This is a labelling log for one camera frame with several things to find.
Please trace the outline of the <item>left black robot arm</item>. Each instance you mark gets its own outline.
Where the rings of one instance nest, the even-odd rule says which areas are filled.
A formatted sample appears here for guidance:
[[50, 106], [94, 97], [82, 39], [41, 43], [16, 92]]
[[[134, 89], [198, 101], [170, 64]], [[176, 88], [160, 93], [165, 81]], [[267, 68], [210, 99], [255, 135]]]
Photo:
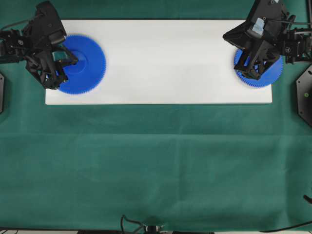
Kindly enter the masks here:
[[26, 70], [43, 88], [58, 89], [68, 80], [63, 68], [78, 62], [78, 58], [62, 45], [66, 36], [60, 21], [31, 20], [21, 31], [1, 30], [0, 62], [26, 61]]

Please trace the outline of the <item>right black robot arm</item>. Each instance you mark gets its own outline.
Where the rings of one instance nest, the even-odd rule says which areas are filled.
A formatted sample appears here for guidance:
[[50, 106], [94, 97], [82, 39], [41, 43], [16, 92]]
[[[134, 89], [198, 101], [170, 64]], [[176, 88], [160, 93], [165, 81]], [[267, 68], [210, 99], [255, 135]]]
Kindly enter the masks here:
[[246, 78], [260, 80], [281, 56], [287, 63], [310, 62], [312, 32], [292, 28], [295, 19], [288, 13], [256, 17], [225, 33], [223, 39], [242, 52], [234, 69]]

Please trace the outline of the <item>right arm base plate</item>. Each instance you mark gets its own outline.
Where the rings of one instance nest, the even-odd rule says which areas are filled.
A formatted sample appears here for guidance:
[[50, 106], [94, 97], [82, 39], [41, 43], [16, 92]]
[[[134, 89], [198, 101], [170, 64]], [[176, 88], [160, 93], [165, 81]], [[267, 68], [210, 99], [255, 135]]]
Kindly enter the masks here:
[[312, 66], [296, 80], [297, 110], [299, 116], [312, 126]]

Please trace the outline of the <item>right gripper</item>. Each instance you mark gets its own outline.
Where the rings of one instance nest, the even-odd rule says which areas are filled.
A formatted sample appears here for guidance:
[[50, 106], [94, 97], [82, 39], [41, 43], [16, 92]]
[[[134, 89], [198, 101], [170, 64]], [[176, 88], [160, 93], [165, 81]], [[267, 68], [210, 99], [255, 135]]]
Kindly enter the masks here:
[[260, 77], [279, 59], [280, 52], [276, 42], [264, 39], [255, 40], [250, 49], [237, 49], [234, 56], [234, 69], [250, 79]]

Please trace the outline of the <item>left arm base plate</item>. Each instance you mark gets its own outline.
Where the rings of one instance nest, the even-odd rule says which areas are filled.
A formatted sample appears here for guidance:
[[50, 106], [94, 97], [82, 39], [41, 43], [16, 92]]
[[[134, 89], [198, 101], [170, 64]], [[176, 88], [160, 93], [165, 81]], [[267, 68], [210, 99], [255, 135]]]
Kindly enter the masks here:
[[4, 82], [5, 78], [2, 73], [0, 73], [0, 113], [3, 112], [3, 103], [4, 103]]

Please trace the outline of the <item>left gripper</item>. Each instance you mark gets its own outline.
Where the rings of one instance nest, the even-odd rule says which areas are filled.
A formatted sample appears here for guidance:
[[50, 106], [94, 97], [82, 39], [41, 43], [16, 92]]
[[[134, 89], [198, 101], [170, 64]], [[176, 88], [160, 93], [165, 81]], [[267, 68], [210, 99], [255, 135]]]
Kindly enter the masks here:
[[36, 47], [31, 42], [31, 47], [24, 56], [26, 70], [45, 89], [55, 90], [61, 83], [67, 82], [68, 77], [64, 67], [76, 65], [78, 62], [78, 58], [62, 43]]

